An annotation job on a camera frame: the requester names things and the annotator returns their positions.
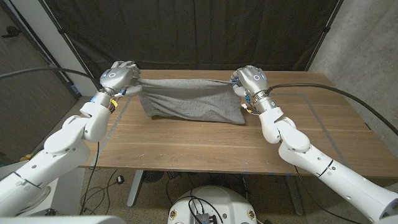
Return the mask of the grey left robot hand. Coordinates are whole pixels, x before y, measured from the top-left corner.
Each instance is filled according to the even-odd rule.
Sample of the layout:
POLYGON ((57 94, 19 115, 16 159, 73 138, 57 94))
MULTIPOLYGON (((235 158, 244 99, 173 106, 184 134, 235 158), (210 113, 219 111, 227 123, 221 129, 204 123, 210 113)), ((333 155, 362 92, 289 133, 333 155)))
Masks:
POLYGON ((141 70, 133 61, 116 61, 100 77, 102 91, 115 97, 135 96, 142 91, 141 70))

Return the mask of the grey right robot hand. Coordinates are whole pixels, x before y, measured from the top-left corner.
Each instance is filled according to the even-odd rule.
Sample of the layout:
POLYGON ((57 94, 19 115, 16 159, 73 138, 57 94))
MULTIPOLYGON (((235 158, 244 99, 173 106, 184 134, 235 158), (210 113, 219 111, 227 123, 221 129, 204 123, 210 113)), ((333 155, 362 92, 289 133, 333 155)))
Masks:
POLYGON ((252 65, 237 69, 231 75, 230 81, 234 93, 241 98, 255 96, 257 93, 268 89, 265 73, 262 69, 252 65))

